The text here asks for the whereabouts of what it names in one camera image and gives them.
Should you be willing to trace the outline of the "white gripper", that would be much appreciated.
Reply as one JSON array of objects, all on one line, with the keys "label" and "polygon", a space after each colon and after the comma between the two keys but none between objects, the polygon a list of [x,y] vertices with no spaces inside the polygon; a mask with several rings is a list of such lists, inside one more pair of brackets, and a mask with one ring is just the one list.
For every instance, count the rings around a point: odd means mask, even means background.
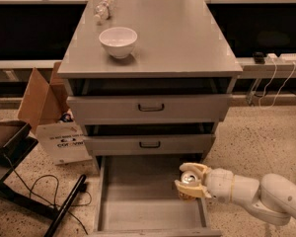
[{"label": "white gripper", "polygon": [[[231,200],[232,183],[234,174],[225,169],[213,169],[200,163],[186,162],[181,164],[180,170],[193,171],[198,180],[185,184],[175,180],[175,185],[181,198],[214,198],[222,203],[229,203]],[[205,179],[205,186],[198,182]]]}]

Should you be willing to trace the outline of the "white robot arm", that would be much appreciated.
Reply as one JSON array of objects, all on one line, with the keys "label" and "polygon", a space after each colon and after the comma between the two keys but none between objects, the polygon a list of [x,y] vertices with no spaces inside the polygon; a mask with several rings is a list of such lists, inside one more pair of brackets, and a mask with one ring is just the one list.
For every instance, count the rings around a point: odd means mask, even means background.
[{"label": "white robot arm", "polygon": [[251,216],[273,225],[296,219],[296,185],[277,174],[257,179],[239,176],[221,168],[183,163],[175,185],[182,199],[213,198],[233,203]]}]

